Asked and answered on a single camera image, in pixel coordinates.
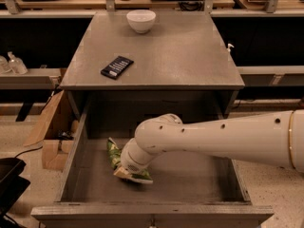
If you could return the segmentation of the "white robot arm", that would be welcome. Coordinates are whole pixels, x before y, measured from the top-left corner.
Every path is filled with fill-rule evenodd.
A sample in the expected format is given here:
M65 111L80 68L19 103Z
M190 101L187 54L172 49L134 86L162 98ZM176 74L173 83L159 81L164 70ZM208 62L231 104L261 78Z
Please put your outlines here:
M123 168L144 170L170 151L201 152L245 162L259 162L304 172L304 111L183 123L175 114L141 122L124 146Z

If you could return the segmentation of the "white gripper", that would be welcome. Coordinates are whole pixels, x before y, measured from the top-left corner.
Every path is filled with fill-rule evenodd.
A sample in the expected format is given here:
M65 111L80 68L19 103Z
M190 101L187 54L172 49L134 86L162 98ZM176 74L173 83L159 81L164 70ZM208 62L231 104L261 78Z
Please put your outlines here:
M130 139L123 147L121 154L121 164L130 173L139 174L155 158L157 154L150 154L141 149L134 138Z

